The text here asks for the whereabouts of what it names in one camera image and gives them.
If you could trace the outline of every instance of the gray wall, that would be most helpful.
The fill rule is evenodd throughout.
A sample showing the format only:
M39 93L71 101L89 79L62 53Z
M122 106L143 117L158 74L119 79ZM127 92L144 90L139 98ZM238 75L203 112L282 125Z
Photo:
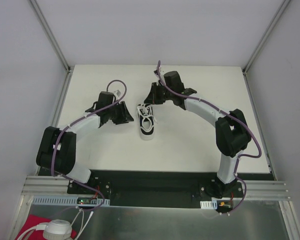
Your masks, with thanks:
M288 182L300 221L300 0L293 0L248 82L279 180Z
M38 0L75 64L241 66L282 0Z
M7 239L26 175L65 79L26 0L0 0L0 239Z

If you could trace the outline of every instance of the red object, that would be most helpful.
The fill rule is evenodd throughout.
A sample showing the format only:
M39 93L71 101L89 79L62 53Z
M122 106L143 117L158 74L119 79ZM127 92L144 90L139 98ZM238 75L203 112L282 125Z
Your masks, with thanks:
M21 228L20 232L18 233L18 235L16 236L15 240L18 239L18 237L26 230L28 230L29 228L32 228L40 223L48 223L51 222L50 219L48 218L44 218L44 217L39 217L39 216L35 216L35 215L29 215L28 218L25 221L25 224L23 225L23 227ZM45 240L43 237L43 233L44 231L42 230L38 230L38 231L34 231L30 237L28 238L28 240ZM74 231L72 229L72 233L71 233L71 237L74 239L75 236L77 235L77 232Z

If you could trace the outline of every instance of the white shoelace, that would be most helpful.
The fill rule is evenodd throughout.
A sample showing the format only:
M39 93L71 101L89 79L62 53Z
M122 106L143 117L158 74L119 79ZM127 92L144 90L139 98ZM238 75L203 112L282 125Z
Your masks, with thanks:
M140 105L140 106L137 106L136 109L138 111L138 114L143 117L142 122L141 122L141 128L146 132L150 132L152 130L152 128L154 127L154 125L152 124L151 118L153 118L153 121L157 123L157 119L152 113L151 106L150 105L149 106ZM147 128L144 127L144 122L146 119L150 122L150 126Z

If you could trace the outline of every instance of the purple cable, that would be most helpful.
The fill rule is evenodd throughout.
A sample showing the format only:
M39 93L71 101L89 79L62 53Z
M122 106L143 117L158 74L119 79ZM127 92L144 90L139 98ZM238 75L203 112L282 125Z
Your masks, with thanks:
M126 96L126 93L127 93L127 85L126 85L123 81L121 81L121 80L112 80L111 82L109 82L109 84L106 86L106 91L108 91L109 86L110 86L112 83L114 83L114 82L122 83L123 86L124 86L124 93L123 93L123 95L122 95L118 100L114 101L113 103L111 103L111 104L108 105L108 106L102 107L102 108L100 108L100 109L98 109L98 110L95 110L94 112L89 113L87 116L82 116L82 117L78 118L77 120L73 121L73 122L70 123L68 126L66 126L66 127L60 132L59 136L58 136L57 139L56 139L55 147L54 147L54 149L53 149L52 160L51 160L51 176L55 177L55 162L56 162L56 155L57 155L57 146L58 146L59 143L60 143L60 140L61 140L62 135L63 135L70 127L72 127L73 125L75 125L75 124L81 122L82 120L84 120L84 119L86 119L86 118L88 118L88 117L90 117L90 116L92 116L92 115L94 115L94 114L97 114L97 113L99 113L99 112L101 112L101 111L103 111L103 110L106 110L106 109L108 109L108 108L111 108L112 106L114 106L114 105L116 105L117 103L119 103L119 102ZM94 208L91 208L91 209L88 209L88 210L84 210L85 212L93 211L93 210L95 210L95 209L101 207L101 206L105 203L105 196L104 196L99 190L94 189L93 187L87 186L87 185L83 184L82 182L79 182L79 181L77 181L77 180L74 180L74 179L72 179L72 178L70 178L70 177L68 177L68 176L66 176L66 175L64 175L64 174L62 174L62 177L64 177L65 179L71 180L71 181L75 182L76 184L78 184L78 185L80 185L80 186L82 186L82 187L85 187L85 188L87 188L87 189L89 189L89 190L95 191L95 192L97 192L98 194L100 194L100 196L102 197L102 202L101 202L99 205L95 206Z
M220 108L218 108L216 105L212 104L211 102L208 102L204 99L200 99L198 97L194 97L194 96L186 96L186 95L182 95L182 94L179 94L175 91L173 91L172 89L170 89L166 83L163 81L163 79L161 78L161 75L160 75L160 65L161 65L161 61L159 60L158 61L158 64L157 64L157 67L156 67L156 70L157 70L157 76L159 77L159 81L162 83L162 85L172 94L176 95L176 96L179 96L181 98L185 98L185 99L193 99L193 100L196 100L196 101L200 101L200 102L203 102L207 105L209 105L210 107L212 107L213 109L217 110L218 112L222 113L223 115L226 115L227 117L231 118L232 120L236 121L237 123L239 123L241 126L244 127L244 129L249 133L249 135L251 136L251 138L253 139L257 149L258 149L258 155L250 155L250 154L240 154L238 155L237 159L236 159L236 163L235 163L235 168L234 168L234 177L239 180L240 182L243 183L244 185L244 193L243 193L243 197L241 199L241 201L238 203L237 206L235 206L235 208L233 208L230 212L232 212L233 210L237 209L241 204L242 202L244 201L246 195L247 195L247 184L245 183L245 181L243 181L242 179L240 179L236 173L237 173L237 169L238 169L238 166L239 166L239 160L241 157L249 157L249 158L254 158L254 159L258 159L261 157L262 155L262 151L261 151L261 147L255 137L255 135L253 134L253 132L248 128L248 126L240 121L239 119L237 119L236 117L234 116L231 116L229 113L226 113L225 111L221 110Z

